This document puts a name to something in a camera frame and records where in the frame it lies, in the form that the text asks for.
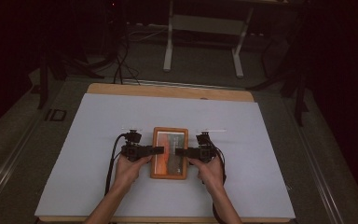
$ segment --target hand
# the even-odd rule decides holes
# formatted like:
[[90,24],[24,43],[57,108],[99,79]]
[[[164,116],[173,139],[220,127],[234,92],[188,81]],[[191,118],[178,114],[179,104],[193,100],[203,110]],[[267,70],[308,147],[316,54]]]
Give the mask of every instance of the hand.
[[207,190],[212,194],[213,191],[223,187],[223,168],[219,157],[215,157],[208,163],[197,159],[188,159],[199,168],[198,178],[201,179]]
[[129,161],[122,155],[118,156],[116,164],[115,181],[113,182],[112,189],[123,190],[127,193],[135,179],[139,176],[139,170],[141,167],[151,160],[150,157],[143,157],[138,161]]

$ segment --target orange box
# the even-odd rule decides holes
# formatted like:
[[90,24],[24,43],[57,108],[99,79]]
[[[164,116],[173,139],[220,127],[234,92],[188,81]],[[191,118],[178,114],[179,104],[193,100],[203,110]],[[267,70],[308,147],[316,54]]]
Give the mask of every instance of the orange box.
[[156,179],[186,179],[187,158],[175,155],[177,148],[187,149],[188,129],[156,127],[153,147],[164,147],[164,154],[152,157],[150,177]]

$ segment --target white paper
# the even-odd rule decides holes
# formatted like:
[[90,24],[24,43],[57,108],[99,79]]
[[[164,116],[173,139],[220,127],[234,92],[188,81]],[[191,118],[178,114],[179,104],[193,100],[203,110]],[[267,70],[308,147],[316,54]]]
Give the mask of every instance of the white paper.
[[[210,137],[226,158],[225,186],[240,217],[295,217],[257,103],[102,94],[85,94],[35,215],[89,215],[103,197],[115,140],[130,126],[142,129],[143,146],[152,145],[155,127],[188,129],[189,147],[198,146],[196,130],[227,129]],[[186,180],[152,179],[145,165],[115,216],[212,217],[197,172],[190,166]]]

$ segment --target gray floor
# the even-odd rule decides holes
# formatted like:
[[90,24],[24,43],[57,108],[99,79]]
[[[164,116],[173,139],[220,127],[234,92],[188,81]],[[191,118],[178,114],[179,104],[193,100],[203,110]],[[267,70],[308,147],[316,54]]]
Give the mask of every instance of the gray floor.
[[[170,85],[202,85],[210,88],[244,90],[265,79],[260,54],[266,40],[250,36],[244,44],[241,62],[245,78],[235,77],[230,48],[204,43],[175,42],[172,71],[165,73],[162,65],[165,41],[160,36],[131,42],[126,59],[130,70],[124,76],[138,72],[142,85],[170,83]],[[117,65],[99,71],[111,82]],[[31,74],[37,77],[38,71]],[[37,207],[51,169],[60,154],[83,94],[90,83],[101,81],[71,72],[64,82],[51,81],[50,103],[47,109],[68,112],[65,121],[43,121],[38,111],[38,96],[25,94],[0,119],[0,167],[16,146],[23,146],[14,171],[0,190],[0,223],[34,223]],[[343,160],[337,143],[326,126],[323,116],[307,91],[306,105],[310,112],[303,114],[304,127],[297,126],[293,111],[294,99],[282,98],[273,85],[253,92],[259,103],[268,134],[280,164],[289,196],[300,224],[358,223],[358,188]],[[32,135],[23,145],[17,145],[31,123],[37,121]]]

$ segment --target wooden table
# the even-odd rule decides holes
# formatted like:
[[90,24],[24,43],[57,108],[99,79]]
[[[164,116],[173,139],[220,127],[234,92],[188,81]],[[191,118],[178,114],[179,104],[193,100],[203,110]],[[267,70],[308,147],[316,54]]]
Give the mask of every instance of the wooden table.
[[[242,221],[288,222],[295,217],[250,92],[111,84],[89,86],[35,211],[37,217],[86,218],[103,197],[113,143],[126,132],[119,124],[142,126],[141,145],[151,145],[153,127],[185,127],[190,147],[197,144],[196,128],[227,128],[228,134],[210,136],[225,154],[227,194]],[[186,180],[151,179],[149,169],[148,164],[142,167],[112,221],[215,222],[211,197],[197,179],[196,167],[188,168]]]

